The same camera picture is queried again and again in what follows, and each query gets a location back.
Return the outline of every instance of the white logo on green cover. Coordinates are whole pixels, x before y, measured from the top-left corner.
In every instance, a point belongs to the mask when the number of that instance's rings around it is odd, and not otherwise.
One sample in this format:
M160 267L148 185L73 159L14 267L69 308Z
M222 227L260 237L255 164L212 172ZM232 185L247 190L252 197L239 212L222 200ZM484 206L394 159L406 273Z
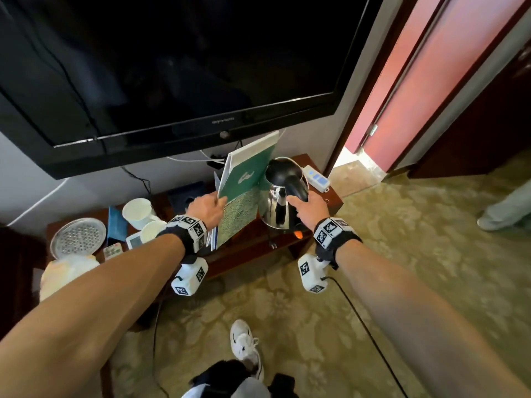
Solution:
M247 179L250 179L252 176L253 176L254 172L252 172L251 174L245 172L243 173L242 177L240 177L240 179L238 180L238 184L242 183L243 181L247 180Z

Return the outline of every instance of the door hinge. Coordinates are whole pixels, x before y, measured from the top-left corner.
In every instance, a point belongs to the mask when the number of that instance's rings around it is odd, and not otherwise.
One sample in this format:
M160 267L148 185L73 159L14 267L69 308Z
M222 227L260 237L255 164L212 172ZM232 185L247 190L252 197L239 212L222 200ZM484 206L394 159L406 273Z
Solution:
M375 134L377 129L378 129L378 124L373 125L371 128L371 132L368 134L368 136L372 137Z

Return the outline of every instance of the person's left arm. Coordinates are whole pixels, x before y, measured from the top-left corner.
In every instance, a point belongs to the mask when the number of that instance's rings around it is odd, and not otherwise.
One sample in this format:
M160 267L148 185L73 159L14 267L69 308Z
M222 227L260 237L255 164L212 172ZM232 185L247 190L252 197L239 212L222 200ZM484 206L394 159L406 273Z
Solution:
M196 198L188 214L211 229L224 205L225 200L209 194ZM153 303L184 252L177 236L161 235L44 300L0 341L0 396L72 396Z

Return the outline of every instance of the black kettle lid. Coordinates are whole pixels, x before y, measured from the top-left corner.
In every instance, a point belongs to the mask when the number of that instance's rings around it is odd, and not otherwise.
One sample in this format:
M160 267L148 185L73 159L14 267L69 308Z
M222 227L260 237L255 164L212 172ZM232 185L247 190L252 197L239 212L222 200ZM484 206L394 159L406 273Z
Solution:
M289 159L272 159L265 170L265 178L269 183L277 187L285 187L286 178L296 176L302 179L302 169L299 165Z

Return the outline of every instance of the black television screen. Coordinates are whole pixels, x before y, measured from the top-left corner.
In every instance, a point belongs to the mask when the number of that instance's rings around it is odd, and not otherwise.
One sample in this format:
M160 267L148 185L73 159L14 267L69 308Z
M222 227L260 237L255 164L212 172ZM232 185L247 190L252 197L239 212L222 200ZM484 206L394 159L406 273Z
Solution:
M1 130L58 178L333 114L381 1L2 0Z

